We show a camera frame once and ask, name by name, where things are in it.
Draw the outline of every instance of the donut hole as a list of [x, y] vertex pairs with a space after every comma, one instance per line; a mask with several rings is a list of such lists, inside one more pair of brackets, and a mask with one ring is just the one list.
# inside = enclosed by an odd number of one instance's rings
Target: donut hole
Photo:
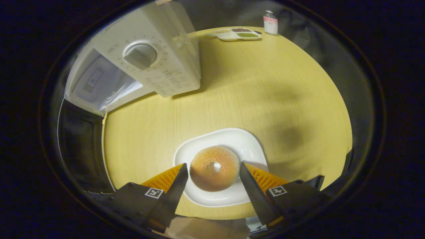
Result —
[[208, 168], [213, 174], [218, 174], [221, 169], [221, 164], [219, 162], [211, 162], [208, 164]]

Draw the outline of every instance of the black background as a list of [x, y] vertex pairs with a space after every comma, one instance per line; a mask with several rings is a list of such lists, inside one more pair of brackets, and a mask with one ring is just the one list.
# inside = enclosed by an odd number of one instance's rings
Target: black background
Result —
[[[420, 135], [424, 105], [424, 5], [420, 1], [298, 0], [349, 36], [384, 90], [387, 136], [369, 182], [345, 207], [299, 238], [419, 238], [424, 226]], [[37, 102], [49, 67], [70, 39], [122, 1], [2, 2], [1, 237], [119, 237], [57, 182], [37, 135]]]

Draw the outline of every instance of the label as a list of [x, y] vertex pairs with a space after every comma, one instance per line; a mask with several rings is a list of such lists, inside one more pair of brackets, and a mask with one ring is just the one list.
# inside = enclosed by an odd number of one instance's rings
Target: label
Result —
[[103, 72], [99, 69], [96, 69], [93, 74], [89, 77], [86, 84], [83, 86], [83, 89], [91, 94], [91, 92], [94, 89], [94, 86], [99, 81], [100, 77], [102, 76]]
[[163, 191], [164, 190], [161, 190], [161, 189], [149, 188], [149, 190], [145, 193], [145, 195], [158, 199], [161, 196]]
[[279, 196], [279, 195], [287, 193], [287, 191], [282, 186], [269, 188], [269, 192], [272, 194], [272, 196]]
[[278, 33], [278, 20], [271, 17], [263, 16], [264, 31], [270, 34]]

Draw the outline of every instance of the wooden table surface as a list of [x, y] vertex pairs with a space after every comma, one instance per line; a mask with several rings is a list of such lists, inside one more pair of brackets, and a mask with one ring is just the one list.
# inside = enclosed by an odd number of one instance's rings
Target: wooden table surface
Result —
[[[223, 42], [200, 37], [201, 88], [163, 98], [150, 93], [105, 118], [104, 153], [112, 183], [142, 183], [173, 167], [188, 139], [223, 128], [242, 128], [260, 142], [269, 170], [283, 179], [325, 175], [322, 189], [341, 175], [351, 150], [344, 101], [327, 73], [283, 36]], [[206, 219], [255, 216], [251, 203], [207, 208], [184, 194], [176, 214]]]

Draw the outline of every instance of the white tray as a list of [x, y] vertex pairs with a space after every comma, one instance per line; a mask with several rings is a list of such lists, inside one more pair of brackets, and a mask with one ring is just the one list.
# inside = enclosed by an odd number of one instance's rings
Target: white tray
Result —
[[[226, 128], [204, 134], [184, 142], [174, 154], [174, 166], [187, 163], [190, 169], [196, 153], [201, 149], [221, 145], [232, 150], [241, 162], [269, 171], [263, 149], [258, 140], [248, 131], [239, 128]], [[207, 192], [198, 188], [190, 178], [184, 189], [186, 197], [204, 207], [225, 207], [250, 202], [240, 177], [229, 188], [218, 192]]]
[[[260, 34], [258, 34], [257, 32], [255, 32], [251, 29], [248, 29], [248, 28], [244, 28], [248, 31], [232, 31], [232, 29], [236, 29], [236, 28], [224, 28], [224, 29], [220, 29], [220, 30], [215, 31], [215, 33], [213, 33], [213, 34], [208, 34], [208, 35], [216, 36], [220, 40], [223, 40], [223, 41], [236, 41], [236, 40], [239, 40], [239, 39], [241, 39], [241, 40], [257, 40], [257, 39], [261, 38]], [[228, 30], [228, 32], [217, 33], [217, 32], [223, 31], [223, 30]], [[240, 37], [238, 35], [238, 33], [251, 33], [251, 34], [256, 35], [256, 37]]]

